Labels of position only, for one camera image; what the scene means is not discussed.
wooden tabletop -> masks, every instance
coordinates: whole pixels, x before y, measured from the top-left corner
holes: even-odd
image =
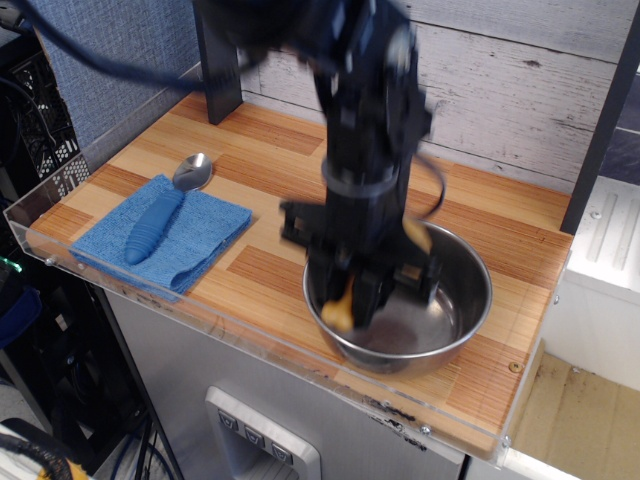
[[[460,235],[483,258],[493,305],[482,329],[448,366],[418,378],[374,377],[345,364],[324,342],[302,294],[305,252],[280,239],[281,199],[324,200],[322,125],[244,104],[215,127],[207,122],[204,98],[191,95],[32,229],[70,245],[149,179],[159,173],[171,177],[184,158],[199,151],[216,160],[204,191],[252,209],[253,218],[186,298],[169,304],[106,281],[90,268],[83,276],[209,334],[226,335],[225,341],[234,338],[241,348],[257,348],[267,360],[314,372],[372,411],[412,427],[429,425],[435,438],[491,456],[496,447],[491,437],[504,435],[522,380],[522,371],[509,366],[529,360],[569,250],[572,237],[559,232],[569,198],[438,160],[448,193],[431,220]],[[414,164],[408,213],[421,216],[438,194],[429,172]]]

bowl rim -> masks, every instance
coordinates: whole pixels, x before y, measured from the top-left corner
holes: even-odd
[[[381,360],[412,360],[412,359],[435,357],[438,355],[442,355],[444,353],[455,351],[457,348],[467,343],[484,325],[485,321],[487,320],[487,317],[489,316],[489,311],[491,310],[491,306],[493,303],[493,282],[491,281],[491,274],[486,264],[484,263],[484,260],[482,260],[482,257],[480,257],[478,252],[466,240],[464,240],[462,237],[458,236],[457,234],[453,233],[451,230],[448,230],[440,225],[436,225],[435,223],[428,222],[426,220],[418,220],[418,221],[424,224],[428,229],[438,230],[440,231],[440,233],[443,233],[446,236],[458,242],[462,247],[464,247],[467,250],[467,252],[471,255],[473,260],[478,265],[482,278],[484,279],[485,285],[487,286],[487,297],[486,297],[484,308],[482,310],[482,314],[480,315],[480,320],[476,322],[474,327],[471,330],[469,330],[464,336],[460,337],[455,342],[450,343],[447,346],[438,348],[436,350],[430,350],[428,352],[418,352],[418,353],[384,353],[384,352],[377,352],[375,350],[369,350],[367,348],[361,347],[360,345],[357,345],[341,337],[337,332],[329,328],[327,324],[322,320],[322,318],[320,318],[319,313],[315,311],[315,309],[313,308],[313,304],[311,302],[309,287],[307,285],[308,284],[307,282],[308,266],[309,266],[309,263],[307,262],[305,263],[304,272],[302,275],[302,290],[303,290],[305,301],[307,303],[307,307],[309,308],[309,311],[311,312],[311,315],[313,316],[318,326],[326,334],[328,334],[334,341],[336,341],[337,343],[341,344],[346,348],[349,348],[354,352],[366,354]]]

blue spoon handle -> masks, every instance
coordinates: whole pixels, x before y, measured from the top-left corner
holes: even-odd
[[[124,248],[124,259],[137,265],[153,253],[173,212],[184,200],[182,190],[168,190],[142,214],[133,226]]]

yellow object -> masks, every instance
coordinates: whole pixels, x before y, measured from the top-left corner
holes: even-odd
[[[67,463],[69,464],[69,468],[71,469],[71,477],[73,478],[73,480],[89,480],[89,477],[87,476],[85,471],[82,470],[82,467],[80,465],[76,465],[75,463],[69,461],[67,461]],[[40,470],[40,473],[38,474],[38,478],[36,480],[49,480],[49,477],[45,473],[44,469]]]
[[[344,295],[340,300],[329,300],[322,307],[320,318],[329,327],[339,332],[350,332],[355,325],[353,317],[353,275],[347,280]]]
[[[433,240],[431,240],[431,235],[429,235],[429,232],[422,223],[405,217],[402,219],[402,228],[404,228],[409,240],[415,243],[424,252],[431,252]]]
[[[409,239],[426,253],[431,251],[433,241],[427,229],[417,220],[403,218],[402,227]],[[342,298],[339,300],[329,300],[322,307],[320,318],[329,327],[342,332],[350,332],[355,325],[353,317],[353,281],[350,276]]]

control panel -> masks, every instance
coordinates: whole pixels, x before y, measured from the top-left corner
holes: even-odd
[[[217,387],[206,406],[234,480],[321,480],[320,455],[304,439]]]

